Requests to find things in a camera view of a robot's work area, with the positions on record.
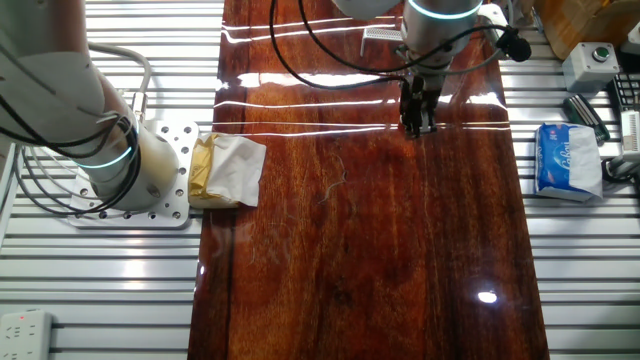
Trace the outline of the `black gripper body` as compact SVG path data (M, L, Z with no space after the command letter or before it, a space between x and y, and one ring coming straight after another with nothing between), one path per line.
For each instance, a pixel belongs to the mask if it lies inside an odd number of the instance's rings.
M426 105L437 105L443 88L442 75L410 75L401 87L401 104L420 99Z

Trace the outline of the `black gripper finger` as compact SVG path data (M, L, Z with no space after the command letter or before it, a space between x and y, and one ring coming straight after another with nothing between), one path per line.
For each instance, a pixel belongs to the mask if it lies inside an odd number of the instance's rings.
M424 101L422 106L422 115L423 115L423 133L431 133L437 130L436 120L435 120L435 112L438 105L437 98L429 98Z
M420 136L422 115L419 102L408 102L401 107L401 122L408 135L414 138Z

